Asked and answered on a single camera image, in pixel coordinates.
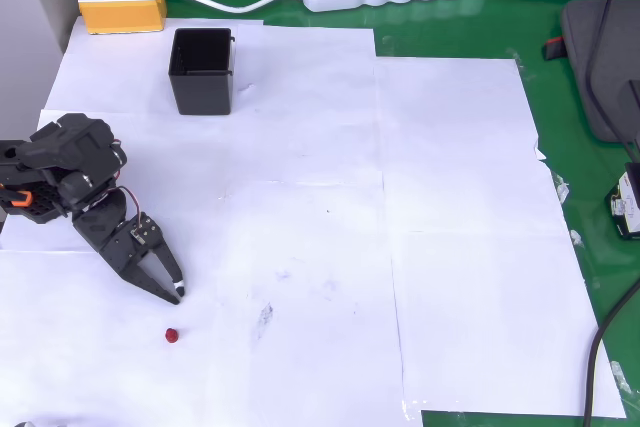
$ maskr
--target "paper sheet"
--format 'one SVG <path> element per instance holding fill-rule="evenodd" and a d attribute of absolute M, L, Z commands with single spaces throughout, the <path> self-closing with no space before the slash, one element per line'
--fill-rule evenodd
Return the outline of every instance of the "paper sheet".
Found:
<path fill-rule="evenodd" d="M 364 185 L 379 181 L 373 33 L 243 25 L 238 37 L 231 115 L 93 113 L 123 142 L 129 163 L 119 184 L 139 195 L 143 209 L 163 230 L 179 219 L 197 225 L 193 223 L 199 222 L 202 206 L 183 195 L 194 188 L 204 189 L 207 198 L 223 198 L 230 182 L 243 180 Z M 165 47 L 171 41 L 171 36 L 164 38 Z M 136 56 L 129 55 L 131 63 Z M 86 64 L 82 59 L 77 60 L 78 68 Z M 314 61 L 300 68 L 307 59 Z M 69 65 L 61 67 L 59 77 L 67 76 Z M 117 85 L 104 88 L 109 89 L 111 105 L 120 105 L 118 99 L 127 96 Z M 76 91 L 60 90 L 59 97 L 70 111 L 83 111 L 83 97 Z M 39 125 L 64 113 L 44 110 Z M 90 250 L 69 219 L 36 225 L 14 216 L 7 219 L 0 249 Z"/>
<path fill-rule="evenodd" d="M 515 62 L 378 59 L 406 400 L 581 415 L 593 310 Z M 607 355 L 594 415 L 624 417 Z"/>
<path fill-rule="evenodd" d="M 214 425 L 204 367 L 225 361 L 213 343 L 219 264 L 181 260 L 188 295 L 173 306 L 97 254 L 0 252 L 0 280 L 12 287 L 0 299 L 0 423 Z M 178 343 L 164 339 L 168 327 Z"/>
<path fill-rule="evenodd" d="M 248 28 L 239 38 L 254 46 L 238 43 L 232 115 L 89 114 L 123 142 L 129 161 L 119 183 L 162 227 L 185 273 L 183 304 L 118 279 L 69 219 L 9 219 L 0 275 L 14 289 L 0 311 L 24 307 L 0 317 L 2 329 L 23 325 L 0 342 L 0 359 L 17 359 L 3 365 L 0 397 L 14 397 L 0 404 L 0 422 L 406 423 L 380 228 L 372 33 Z M 299 68 L 308 58 L 317 61 Z M 63 113 L 43 111 L 41 125 Z M 34 249 L 46 253 L 15 252 Z M 25 304 L 32 294 L 39 299 Z M 171 346 L 170 326 L 184 334 Z M 81 373 L 91 375 L 76 385 Z M 121 398 L 118 382 L 136 392 Z"/>
<path fill-rule="evenodd" d="M 220 335 L 250 407 L 224 425 L 283 425 L 285 412 L 291 425 L 406 424 L 378 186 L 258 182 L 227 202 L 236 315 Z"/>
<path fill-rule="evenodd" d="M 161 32 L 89 35 L 78 17 L 45 109 L 70 112 L 178 114 L 169 81 L 179 28 L 229 28 L 261 20 L 167 19 Z M 235 44 L 232 44 L 232 65 Z"/>

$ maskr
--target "black robotic arm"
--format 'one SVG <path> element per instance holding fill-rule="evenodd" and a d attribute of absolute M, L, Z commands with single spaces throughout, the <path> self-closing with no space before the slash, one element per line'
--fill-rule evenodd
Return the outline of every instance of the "black robotic arm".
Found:
<path fill-rule="evenodd" d="M 160 227 L 139 207 L 126 220 L 128 189 L 116 180 L 127 157 L 110 127 L 66 114 L 30 140 L 0 141 L 0 207 L 38 224 L 71 214 L 78 233 L 123 280 L 178 304 L 184 280 Z M 149 253 L 162 262 L 177 296 L 140 268 Z"/>

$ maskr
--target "small red object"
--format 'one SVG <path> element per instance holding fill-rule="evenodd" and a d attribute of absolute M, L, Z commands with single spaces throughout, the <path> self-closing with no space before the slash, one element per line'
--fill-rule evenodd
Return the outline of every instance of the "small red object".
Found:
<path fill-rule="evenodd" d="M 176 329 L 167 329 L 167 332 L 164 334 L 164 337 L 167 339 L 167 342 L 173 344 L 178 341 L 178 331 Z"/>

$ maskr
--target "table surface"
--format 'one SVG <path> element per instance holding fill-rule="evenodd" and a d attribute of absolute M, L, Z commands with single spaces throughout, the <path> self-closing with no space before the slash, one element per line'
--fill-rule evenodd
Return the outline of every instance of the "table surface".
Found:
<path fill-rule="evenodd" d="M 242 6 L 257 0 L 215 0 Z M 279 0 L 233 16 L 189 0 L 167 0 L 169 17 L 264 19 L 266 25 L 374 30 L 379 56 L 515 59 L 550 169 L 569 184 L 563 204 L 569 229 L 582 237 L 576 254 L 596 316 L 601 320 L 640 276 L 640 242 L 622 241 L 604 203 L 628 161 L 622 147 L 591 135 L 567 59 L 544 62 L 541 47 L 561 35 L 560 13 L 570 0 L 432 0 L 314 13 L 299 0 Z M 595 426 L 640 426 L 640 295 L 609 328 L 605 344 L 620 363 L 627 421 L 598 419 Z M 583 389 L 582 379 L 576 388 Z M 570 427 L 579 418 L 478 413 L 423 414 L 432 427 Z"/>

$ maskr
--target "black container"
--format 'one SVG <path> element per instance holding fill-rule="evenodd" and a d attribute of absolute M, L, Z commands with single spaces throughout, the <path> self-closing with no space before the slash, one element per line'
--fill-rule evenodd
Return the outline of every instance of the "black container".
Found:
<path fill-rule="evenodd" d="M 176 30 L 169 78 L 182 115 L 231 113 L 232 40 L 229 29 Z"/>

